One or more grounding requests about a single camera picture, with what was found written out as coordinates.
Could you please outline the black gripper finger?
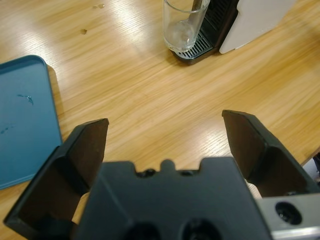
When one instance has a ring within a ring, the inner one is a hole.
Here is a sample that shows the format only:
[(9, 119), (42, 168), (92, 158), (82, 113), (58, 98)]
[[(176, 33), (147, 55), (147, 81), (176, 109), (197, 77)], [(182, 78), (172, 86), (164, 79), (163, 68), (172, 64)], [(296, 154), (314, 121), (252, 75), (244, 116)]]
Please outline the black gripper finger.
[(3, 223), (28, 240), (70, 240), (81, 197), (94, 183), (105, 154), (107, 118), (76, 126), (50, 154)]
[(242, 176), (263, 198), (320, 192), (315, 181), (255, 115), (225, 109), (222, 117), (230, 151)]

